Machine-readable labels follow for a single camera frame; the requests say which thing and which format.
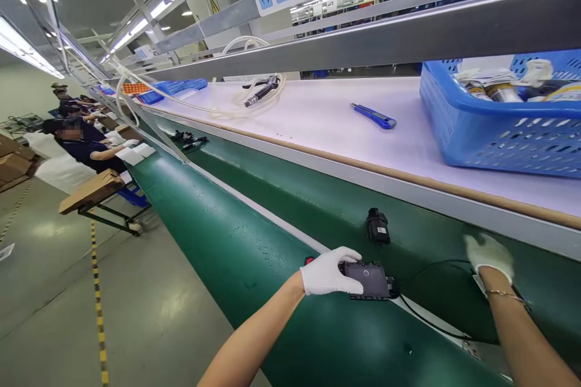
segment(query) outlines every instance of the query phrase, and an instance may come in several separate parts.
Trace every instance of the white bag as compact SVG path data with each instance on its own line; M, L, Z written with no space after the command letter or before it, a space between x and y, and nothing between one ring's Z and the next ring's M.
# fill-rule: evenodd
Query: white bag
M42 163L36 170L35 176L63 192L73 194L81 184L96 174L94 169L65 154Z
M44 158L60 157L68 153L60 146L54 136L44 133L26 133L24 138L28 141L30 149Z

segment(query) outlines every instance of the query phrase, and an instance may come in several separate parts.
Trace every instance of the blue crate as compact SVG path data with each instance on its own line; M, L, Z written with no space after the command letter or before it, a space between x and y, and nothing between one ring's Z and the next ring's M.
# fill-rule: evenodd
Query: blue crate
M163 100L163 96L155 91L149 91L148 93L145 94L139 94L137 96L137 99L139 99L139 101L141 101L144 104L153 104Z
M208 81L206 79L196 79L196 80L172 80L166 82L157 82L154 86L161 92L167 95L174 95L184 89L202 89L208 86Z
M555 79L581 80L581 50L518 54L552 62ZM446 163L581 177L581 102L499 103L474 98L451 75L462 59L424 62L420 95Z

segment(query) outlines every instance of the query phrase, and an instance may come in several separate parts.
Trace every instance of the white glove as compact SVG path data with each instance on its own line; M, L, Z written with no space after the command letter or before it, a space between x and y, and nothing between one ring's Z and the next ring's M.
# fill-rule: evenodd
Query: white glove
M123 142L123 146L125 148L129 148L129 147L137 145L138 143L139 143L139 141L137 139L129 139L129 140Z
M514 269L510 252L492 236L481 233L480 237L484 240L484 245L480 245L472 236L464 236L466 253L474 270L478 272L480 266L489 266L502 272L512 284Z
M347 247L321 254L301 268L304 294L326 294L334 291L362 294L363 284L344 276L337 267L341 262L356 263L357 260L361 260L361 254Z

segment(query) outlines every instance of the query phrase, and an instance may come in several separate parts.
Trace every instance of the gray floor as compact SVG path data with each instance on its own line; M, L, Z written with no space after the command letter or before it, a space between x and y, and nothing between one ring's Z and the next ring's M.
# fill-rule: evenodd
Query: gray floor
M25 187L0 193L0 232ZM15 243L0 262L5 386L101 385L90 220L58 215L65 196L33 180L0 245ZM232 327L157 215L142 221L139 238L96 225L110 385L194 386Z

